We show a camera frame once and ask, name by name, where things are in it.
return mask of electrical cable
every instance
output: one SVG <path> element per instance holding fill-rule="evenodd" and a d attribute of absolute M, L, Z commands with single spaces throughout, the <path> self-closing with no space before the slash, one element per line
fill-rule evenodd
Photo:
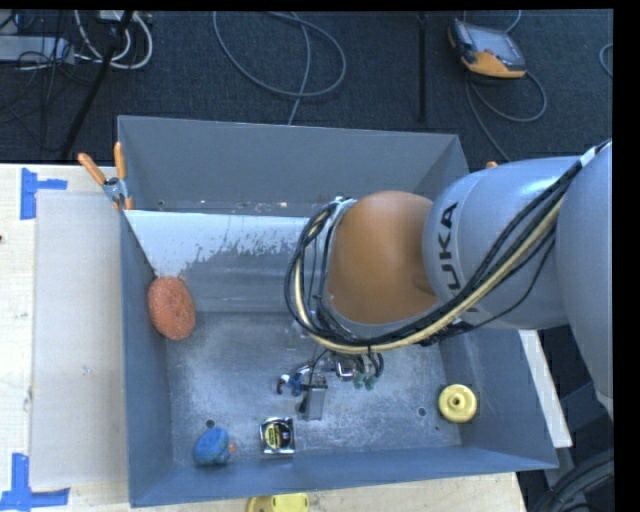
<path fill-rule="evenodd" d="M 64 92 L 64 89 L 58 90 L 54 92 L 54 84 L 57 72 L 60 70 L 65 75 L 72 77 L 72 75 L 68 74 L 65 70 L 66 58 L 69 55 L 72 46 L 70 43 L 65 41 L 65 46 L 62 48 L 61 52 L 58 52 L 58 48 L 60 47 L 60 41 L 64 40 L 63 33 L 65 30 L 65 21 L 70 18 L 63 15 L 64 11 L 60 10 L 57 18 L 57 28 L 55 32 L 55 39 L 53 44 L 53 49 L 50 54 L 47 55 L 44 53 L 44 37 L 45 34 L 42 34 L 42 51 L 27 51 L 18 56 L 16 69 L 18 71 L 33 71 L 28 82 L 22 88 L 22 92 L 15 96 L 14 98 L 8 100 L 3 95 L 0 94 L 0 98 L 2 99 L 2 104 L 0 104 L 0 108 L 4 107 L 10 114 L 11 117 L 4 118 L 0 120 L 0 123 L 8 123 L 11 121 L 18 121 L 22 128 L 26 131 L 27 135 L 38 145 L 40 151 L 59 151 L 62 148 L 62 145 L 58 145 L 56 147 L 49 146 L 45 143 L 46 133 L 48 132 L 48 109 L 52 105 L 52 103 L 60 97 L 60 95 Z M 29 57 L 30 59 L 36 56 L 38 57 L 39 63 L 35 66 L 25 66 L 23 65 L 23 60 Z M 43 76 L 41 73 L 38 73 L 39 70 L 47 70 L 49 71 L 49 76 Z M 41 90 L 40 90 L 40 105 L 36 108 L 32 108 L 27 110 L 26 112 L 18 113 L 12 105 L 17 103 L 30 89 L 31 84 L 34 82 L 36 76 L 42 77 L 41 80 Z M 27 125 L 24 119 L 28 116 L 39 113 L 40 114 L 40 135 L 37 136 Z"/>
<path fill-rule="evenodd" d="M 118 22 L 115 34 L 113 34 L 111 42 L 109 43 L 109 46 L 107 48 L 107 53 L 104 56 L 102 63 L 100 64 L 100 71 L 96 76 L 96 78 L 94 79 L 93 83 L 91 84 L 91 90 L 89 91 L 89 94 L 86 96 L 83 102 L 83 105 L 80 108 L 80 111 L 77 113 L 71 125 L 71 128 L 67 133 L 62 151 L 60 153 L 60 160 L 67 159 L 68 154 L 71 151 L 71 146 L 73 145 L 73 142 L 75 141 L 78 135 L 78 132 L 80 131 L 82 123 L 84 122 L 84 119 L 87 115 L 87 112 L 89 111 L 89 108 L 91 107 L 91 104 L 93 103 L 93 100 L 96 94 L 98 93 L 98 90 L 100 89 L 100 85 L 102 84 L 102 81 L 104 80 L 106 73 L 109 70 L 109 67 L 111 65 L 111 57 L 113 57 L 113 55 L 116 52 L 116 44 L 119 42 L 123 33 L 126 31 L 127 27 L 129 26 L 129 24 L 131 23 L 131 21 L 135 16 L 137 16 L 135 11 L 126 10 L 124 11 L 122 18 Z"/>
<path fill-rule="evenodd" d="M 119 14 L 117 11 L 113 11 L 114 15 L 116 16 L 116 18 L 118 19 L 118 21 L 121 21 L 122 19 L 122 15 Z M 84 29 L 84 25 L 82 24 L 82 21 L 80 19 L 80 13 L 78 12 L 77 9 L 74 9 L 73 11 L 73 15 L 74 18 L 76 20 L 76 24 L 78 25 L 78 31 L 80 32 L 80 37 L 82 38 L 82 41 L 84 42 L 84 44 L 86 45 L 86 47 L 91 51 L 91 53 L 93 53 L 94 57 L 88 57 L 86 55 L 82 55 L 81 53 L 76 54 L 76 58 L 78 59 L 82 59 L 82 60 L 87 60 L 90 62 L 93 62 L 95 64 L 101 64 L 103 62 L 104 56 L 95 48 L 95 46 L 93 46 L 93 44 L 91 44 L 91 41 L 89 40 L 89 37 L 87 36 L 87 33 Z M 136 70 L 136 69 L 140 69 L 144 66 L 146 66 L 148 64 L 148 62 L 151 60 L 151 56 L 153 55 L 153 37 L 151 35 L 151 30 L 149 30 L 149 27 L 147 26 L 147 24 L 144 22 L 144 20 L 140 17 L 140 15 L 137 12 L 134 12 L 133 17 L 131 19 L 133 22 L 137 23 L 143 30 L 146 41 L 147 41 L 147 48 L 146 48 L 146 53 L 144 55 L 144 57 L 142 58 L 142 60 L 140 60 L 139 62 L 133 63 L 133 64 L 120 64 L 118 61 L 121 60 L 122 58 L 124 58 L 127 53 L 129 53 L 130 49 L 131 49 L 131 35 L 129 34 L 129 30 L 125 30 L 124 31 L 124 36 L 126 38 L 126 45 L 125 45 L 125 49 L 122 50 L 120 53 L 117 53 L 116 55 L 114 55 L 111 58 L 111 62 L 110 62 L 110 66 L 115 68 L 115 69 L 124 69 L 124 70 Z"/>
<path fill-rule="evenodd" d="M 524 265 L 533 257 L 535 256 L 540 249 L 544 246 L 544 244 L 551 238 L 551 236 L 553 236 L 555 234 L 555 230 L 551 230 L 549 231 L 549 233 L 547 234 L 547 236 L 545 237 L 545 239 L 540 243 L 540 245 L 529 255 L 529 257 L 527 257 L 527 259 L 525 261 L 523 261 L 516 269 L 514 269 L 511 274 L 514 274 L 515 272 L 517 272 L 518 270 L 520 270 L 522 267 L 524 267 Z M 475 331 L 476 329 L 479 329 L 481 327 L 484 327 L 485 325 L 498 320 L 499 318 L 502 318 L 503 316 L 507 315 L 508 313 L 510 313 L 511 311 L 513 311 L 514 309 L 516 309 L 520 304 L 522 304 L 527 297 L 529 296 L 529 294 L 531 293 L 531 290 L 533 290 L 533 287 L 535 286 L 536 282 L 538 281 L 538 277 L 540 277 L 540 274 L 542 273 L 542 269 L 544 268 L 544 264 L 547 261 L 547 258 L 549 257 L 549 255 L 551 254 L 551 249 L 553 249 L 555 245 L 555 240 L 552 240 L 551 243 L 549 244 L 549 246 L 547 247 L 544 255 L 542 256 L 542 259 L 540 260 L 540 264 L 538 265 L 538 269 L 536 270 L 535 274 L 533 275 L 533 278 L 531 280 L 531 283 L 529 284 L 529 286 L 527 287 L 527 289 L 525 290 L 525 292 L 522 294 L 522 296 L 515 302 L 513 303 L 511 306 L 509 306 L 507 309 L 505 309 L 504 311 L 492 316 L 491 318 L 488 318 L 487 320 L 484 320 L 478 324 L 467 324 L 466 322 L 464 323 L 464 325 L 461 328 L 456 328 L 456 326 L 454 326 L 452 329 L 447 329 L 443 334 L 440 335 L 436 335 L 438 337 L 438 341 L 442 341 L 443 339 L 446 338 L 450 338 L 452 336 L 457 336 L 459 334 L 463 334 L 463 333 L 469 333 L 471 331 Z"/>
<path fill-rule="evenodd" d="M 233 54 L 231 53 L 229 48 L 227 48 L 227 45 L 224 43 L 224 40 L 223 40 L 223 38 L 222 38 L 222 36 L 220 34 L 220 29 L 218 28 L 218 12 L 217 11 L 213 11 L 212 20 L 213 20 L 213 29 L 214 29 L 214 32 L 216 34 L 216 38 L 217 38 L 218 43 L 220 44 L 220 47 L 222 48 L 223 52 L 225 53 L 227 58 L 231 61 L 231 63 L 236 67 L 236 69 L 238 69 L 238 71 L 240 71 L 251 82 L 253 82 L 254 84 L 256 84 L 256 85 L 258 85 L 260 87 L 262 87 L 263 89 L 266 89 L 267 91 L 270 91 L 270 92 L 275 93 L 275 94 L 280 94 L 280 95 L 296 98 L 296 100 L 297 100 L 296 104 L 294 106 L 293 112 L 291 113 L 291 115 L 289 117 L 289 124 L 291 124 L 293 122 L 293 117 L 295 116 L 295 113 L 297 111 L 297 108 L 298 108 L 298 105 L 299 105 L 299 101 L 302 98 L 311 98 L 311 97 L 317 97 L 317 96 L 321 96 L 321 95 L 327 94 L 327 93 L 335 90 L 343 82 L 344 76 L 345 76 L 346 70 L 347 70 L 347 59 L 346 59 L 346 56 L 344 54 L 344 51 L 340 47 L 340 44 L 338 43 L 338 41 L 335 40 L 335 38 L 333 36 L 331 36 L 328 32 L 326 32 L 324 29 L 318 27 L 317 25 L 315 25 L 313 23 L 310 23 L 310 22 L 308 22 L 306 20 L 301 19 L 295 12 L 291 12 L 290 16 L 282 14 L 282 13 L 273 12 L 273 11 L 269 11 L 268 14 L 270 14 L 271 16 L 274 16 L 276 18 L 280 18 L 280 19 L 282 19 L 284 21 L 288 21 L 290 23 L 297 23 L 297 24 L 299 24 L 301 26 L 301 28 L 309 27 L 309 28 L 315 30 L 316 32 L 320 33 L 321 35 L 325 36 L 334 45 L 334 47 L 337 49 L 337 51 L 338 51 L 338 53 L 340 55 L 340 59 L 342 61 L 342 69 L 340 71 L 340 75 L 338 76 L 338 78 L 336 79 L 336 81 L 333 84 L 331 84 L 329 87 L 326 87 L 326 88 L 318 90 L 318 91 L 313 91 L 313 92 L 305 91 L 307 79 L 308 79 L 308 76 L 309 76 L 309 70 L 310 70 L 310 66 L 311 66 L 311 43 L 309 41 L 308 34 L 307 34 L 306 30 L 303 30 L 303 34 L 305 36 L 305 41 L 306 41 L 306 45 L 307 45 L 307 63 L 306 63 L 305 74 L 304 74 L 304 77 L 303 77 L 302 86 L 300 87 L 300 90 L 298 90 L 298 91 L 287 91 L 287 90 L 284 90 L 284 89 L 280 89 L 278 87 L 271 86 L 271 85 L 263 82 L 262 80 L 259 80 L 255 76 L 253 76 L 244 67 L 242 67 L 242 65 L 236 60 L 236 58 L 233 56 Z"/>
<path fill-rule="evenodd" d="M 600 487 L 614 477 L 614 450 L 605 450 L 576 465 L 549 489 L 531 512 L 561 512 L 575 495 Z"/>
<path fill-rule="evenodd" d="M 298 245 L 294 251 L 294 256 L 290 261 L 285 276 L 285 301 L 294 319 L 306 329 L 312 338 L 319 344 L 335 352 L 347 354 L 363 354 L 374 349 L 376 352 L 392 350 L 411 343 L 421 342 L 425 344 L 431 337 L 447 328 L 456 318 L 466 311 L 473 304 L 498 286 L 503 279 L 508 278 L 520 268 L 520 260 L 525 257 L 529 250 L 538 248 L 549 236 L 549 231 L 555 226 L 560 205 L 564 195 L 570 186 L 573 178 L 593 158 L 599 151 L 610 144 L 610 140 L 595 146 L 587 151 L 572 165 L 558 180 L 547 187 L 541 194 L 532 200 L 521 212 L 512 219 L 503 232 L 498 236 L 485 259 L 480 264 L 474 275 L 469 279 L 463 289 L 453 299 L 436 311 L 425 315 L 421 319 L 412 322 L 392 333 L 387 333 L 376 338 L 357 338 L 345 336 L 344 332 L 331 329 L 327 322 L 318 328 L 312 320 L 313 314 L 304 303 L 304 276 L 300 272 L 304 261 L 306 247 L 315 240 L 325 225 L 330 221 L 332 214 L 336 211 L 339 202 L 333 201 L 325 205 L 318 214 L 309 219 L 298 240 Z M 527 224 L 525 229 L 519 234 L 518 240 L 512 243 L 505 250 L 500 258 L 490 267 L 491 262 L 496 257 L 498 251 L 506 242 L 506 238 L 515 228 L 524 221 L 524 218 L 535 213 L 533 219 Z M 291 280 L 293 282 L 294 298 L 290 297 Z"/>
<path fill-rule="evenodd" d="M 571 505 L 569 508 L 563 508 L 562 512 L 584 512 L 584 509 L 592 510 L 593 512 L 606 512 L 600 507 L 594 507 L 588 503 L 576 503 L 575 505 Z"/>
<path fill-rule="evenodd" d="M 462 15 L 462 19 L 463 21 L 466 20 L 466 13 L 467 11 L 463 11 L 463 15 Z M 509 26 L 509 28 L 507 30 L 505 30 L 505 33 L 508 34 L 510 33 L 515 27 L 516 25 L 520 22 L 520 19 L 522 17 L 522 10 L 518 11 L 518 14 L 516 16 L 515 21 Z M 488 128 L 485 126 L 485 124 L 482 122 L 482 119 L 480 117 L 480 114 L 478 113 L 476 107 L 473 104 L 473 100 L 471 99 L 471 94 L 470 94 L 470 89 L 473 90 L 473 92 L 476 94 L 476 96 L 480 99 L 480 101 L 482 101 L 482 103 L 489 108 L 493 113 L 495 113 L 496 115 L 502 117 L 503 119 L 507 119 L 509 121 L 514 121 L 514 122 L 518 122 L 518 123 L 530 123 L 533 121 L 537 121 L 538 119 L 540 119 L 540 117 L 542 117 L 542 115 L 546 112 L 547 110 L 547 95 L 544 91 L 544 88 L 542 87 L 542 84 L 540 83 L 540 81 L 533 75 L 531 74 L 531 72 L 529 70 L 527 70 L 527 73 L 525 76 L 529 77 L 533 83 L 535 84 L 535 86 L 538 88 L 538 90 L 540 91 L 540 95 L 542 96 L 542 106 L 540 107 L 540 110 L 538 111 L 537 114 L 534 114 L 531 117 L 527 117 L 527 118 L 520 118 L 520 117 L 515 117 L 515 116 L 511 116 L 506 114 L 505 112 L 502 112 L 500 110 L 498 110 L 497 108 L 495 108 L 493 105 L 491 105 L 481 94 L 480 91 L 477 89 L 477 87 L 474 85 L 473 83 L 473 78 L 470 75 L 465 75 L 466 79 L 465 79 L 465 93 L 467 96 L 467 101 L 469 103 L 469 107 L 471 108 L 471 111 L 474 115 L 474 117 L 476 118 L 476 121 L 478 122 L 478 124 L 480 125 L 480 128 L 482 129 L 482 131 L 484 132 L 484 134 L 487 136 L 487 138 L 489 139 L 489 141 L 494 145 L 494 147 L 498 150 L 498 152 L 500 153 L 500 155 L 508 162 L 511 161 L 511 158 L 509 158 L 509 156 L 505 153 L 505 151 L 498 145 L 498 143 L 496 142 L 496 140 L 493 138 L 493 136 L 491 135 L 491 133 L 489 132 Z M 500 82 L 496 82 L 495 80 L 487 80 L 487 81 L 478 81 L 476 80 L 479 84 L 483 84 L 483 85 L 487 85 L 487 84 L 491 84 L 491 85 L 496 85 L 496 84 L 501 84 L 504 85 L 504 82 L 500 81 Z"/>
<path fill-rule="evenodd" d="M 14 11 L 14 9 L 11 9 L 11 14 L 9 16 L 7 16 L 6 19 L 4 19 L 4 20 L 2 20 L 0 22 L 0 30 L 2 30 L 4 27 L 6 27 L 12 21 L 13 21 L 14 25 L 16 24 L 16 14 L 13 11 Z"/>
<path fill-rule="evenodd" d="M 311 293 L 313 292 L 313 280 L 315 279 L 316 259 L 318 258 L 318 239 L 313 241 L 313 262 L 311 263 L 311 282 L 309 283 L 309 293 L 307 295 L 307 302 L 311 302 Z"/>
<path fill-rule="evenodd" d="M 311 365 L 311 371 L 309 372 L 309 386 L 311 386 L 311 385 L 313 384 L 313 373 L 314 373 L 314 372 L 315 372 L 315 370 L 316 370 L 316 365 L 318 364 L 318 361 L 320 361 L 320 359 L 322 359 L 322 357 L 323 357 L 327 352 L 329 352 L 329 350 L 328 350 L 328 349 L 324 349 L 324 350 L 320 353 L 320 355 L 319 355 L 317 358 L 315 358 L 315 359 L 313 360 L 313 364 Z"/>
<path fill-rule="evenodd" d="M 605 62 L 604 62 L 604 54 L 609 48 L 613 48 L 613 43 L 605 44 L 600 49 L 600 53 L 598 54 L 598 59 L 600 60 L 600 65 L 607 72 L 607 75 L 609 75 L 611 78 L 613 78 L 613 71 L 611 71 L 611 68 L 609 66 L 607 66 L 605 64 Z"/>

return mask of yellow object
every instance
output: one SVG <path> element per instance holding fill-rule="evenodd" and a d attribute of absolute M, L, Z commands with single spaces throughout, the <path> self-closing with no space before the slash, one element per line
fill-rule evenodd
<path fill-rule="evenodd" d="M 467 386 L 452 384 L 446 387 L 438 399 L 442 415 L 454 423 L 469 421 L 478 409 L 478 400 Z"/>
<path fill-rule="evenodd" d="M 502 62 L 500 62 L 493 53 L 488 51 L 474 52 L 473 56 L 476 62 L 468 62 L 464 57 L 460 57 L 460 60 L 471 71 L 479 73 L 481 75 L 493 76 L 495 78 L 520 78 L 523 77 L 525 72 L 518 70 L 512 71 Z"/>
<path fill-rule="evenodd" d="M 309 498 L 303 492 L 258 496 L 249 500 L 247 512 L 307 512 Z"/>

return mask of white cable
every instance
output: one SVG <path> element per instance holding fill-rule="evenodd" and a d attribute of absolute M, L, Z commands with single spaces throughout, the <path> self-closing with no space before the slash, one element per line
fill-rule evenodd
<path fill-rule="evenodd" d="M 340 70 L 340 76 L 336 79 L 336 81 L 329 87 L 319 90 L 319 91 L 313 91 L 313 92 L 299 92 L 299 91 L 286 91 L 277 87 L 273 87 L 269 84 L 266 84 L 265 82 L 262 82 L 261 80 L 258 80 L 256 77 L 254 77 L 253 75 L 251 75 L 246 69 L 244 69 L 240 63 L 233 57 L 233 54 L 229 51 L 229 49 L 227 48 L 227 46 L 224 44 L 224 41 L 220 35 L 220 31 L 218 30 L 218 20 L 217 20 L 217 11 L 213 11 L 213 29 L 215 31 L 216 37 L 218 39 L 218 43 L 220 44 L 220 47 L 222 48 L 222 50 L 224 51 L 224 53 L 227 55 L 227 57 L 229 58 L 229 60 L 233 63 L 233 65 L 238 69 L 238 71 L 240 71 L 244 76 L 246 76 L 249 80 L 251 80 L 253 83 L 263 87 L 264 89 L 267 89 L 268 91 L 271 91 L 273 93 L 276 94 L 282 94 L 285 96 L 290 96 L 290 97 L 294 97 L 294 98 L 310 98 L 310 97 L 316 97 L 316 96 L 320 96 L 323 94 L 327 94 L 331 91 L 333 91 L 334 89 L 336 89 L 344 80 L 344 76 L 347 70 L 347 58 L 345 57 L 344 51 L 342 50 L 342 48 L 340 47 L 340 44 L 338 43 L 338 41 L 335 40 L 335 38 L 333 38 L 328 32 L 326 32 L 325 30 L 321 29 L 320 27 L 318 27 L 317 25 L 314 25 L 313 23 L 310 23 L 308 21 L 302 20 L 300 18 L 298 18 L 297 16 L 288 16 L 285 14 L 280 14 L 277 12 L 269 12 L 269 14 L 271 16 L 275 16 L 284 20 L 287 20 L 289 22 L 295 22 L 295 23 L 299 23 L 300 25 L 304 25 L 306 27 L 309 27 L 313 30 L 315 30 L 316 32 L 319 32 L 320 34 L 322 34 L 323 36 L 325 36 L 336 48 L 336 50 L 338 51 L 338 53 L 340 54 L 340 59 L 342 61 L 342 69 Z"/>
<path fill-rule="evenodd" d="M 48 60 L 42 64 L 34 64 L 33 66 L 20 66 L 18 65 L 18 70 L 20 71 L 37 71 L 38 69 L 47 69 L 50 68 L 52 66 L 56 65 L 56 60 L 59 62 L 64 62 L 65 59 L 67 58 L 67 55 L 65 54 L 67 52 L 68 49 L 72 49 L 71 43 L 66 44 L 66 46 L 63 48 L 62 50 L 62 57 L 60 59 L 58 59 L 55 55 L 55 48 L 54 50 L 51 52 L 51 56 L 48 58 Z M 35 52 L 38 53 L 40 55 L 42 55 L 43 57 L 46 57 L 46 54 L 43 52 Z"/>
<path fill-rule="evenodd" d="M 120 15 L 114 10 L 113 13 L 115 14 L 116 18 L 118 18 L 118 20 L 120 19 Z M 86 55 L 81 55 L 81 54 L 76 54 L 76 58 L 79 59 L 83 59 L 83 60 L 88 60 L 91 61 L 95 64 L 101 64 L 102 63 L 102 55 L 100 54 L 100 52 L 98 52 L 98 50 L 96 50 L 96 48 L 91 44 L 91 41 L 89 40 L 89 37 L 87 36 L 87 33 L 84 30 L 84 26 L 82 25 L 82 22 L 80 21 L 80 14 L 78 13 L 77 9 L 74 9 L 73 11 L 74 17 L 76 19 L 76 23 L 78 25 L 78 31 L 80 32 L 80 36 L 82 37 L 83 42 L 85 43 L 85 45 L 89 48 L 89 50 L 91 50 L 91 53 L 93 53 L 95 55 L 96 58 L 92 58 L 92 57 L 87 57 Z M 129 35 L 129 31 L 125 30 L 125 36 L 127 37 L 127 44 L 125 49 L 120 52 L 118 55 L 115 55 L 112 59 L 111 59 L 111 66 L 113 68 L 116 69 L 130 69 L 130 70 L 134 70 L 134 69 L 140 69 L 143 66 L 145 66 L 149 60 L 151 59 L 151 55 L 153 54 L 153 38 L 151 36 L 151 31 L 149 30 L 149 27 L 147 26 L 147 24 L 144 22 L 144 20 L 138 15 L 137 12 L 133 13 L 132 16 L 132 21 L 134 21 L 135 23 L 137 23 L 138 25 L 140 25 L 142 27 L 142 30 L 145 33 L 145 37 L 147 39 L 147 53 L 144 56 L 144 58 L 140 61 L 137 62 L 135 64 L 120 64 L 117 61 L 122 59 L 131 49 L 131 36 Z"/>

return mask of gray plastic box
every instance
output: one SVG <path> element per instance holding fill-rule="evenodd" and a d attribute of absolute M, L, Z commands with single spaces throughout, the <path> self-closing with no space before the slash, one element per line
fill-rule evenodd
<path fill-rule="evenodd" d="M 121 116 L 118 137 L 136 207 L 120 223 L 133 507 L 557 467 L 517 331 L 387 352 L 372 391 L 327 374 L 321 420 L 276 392 L 320 352 L 284 302 L 305 218 L 336 195 L 434 198 L 468 173 L 457 136 Z M 196 304 L 182 342 L 149 320 L 147 289 L 166 273 Z M 478 397 L 469 423 L 438 412 L 454 383 Z M 293 418 L 295 455 L 262 453 L 270 416 Z M 226 465 L 191 458 L 207 420 L 238 447 Z"/>

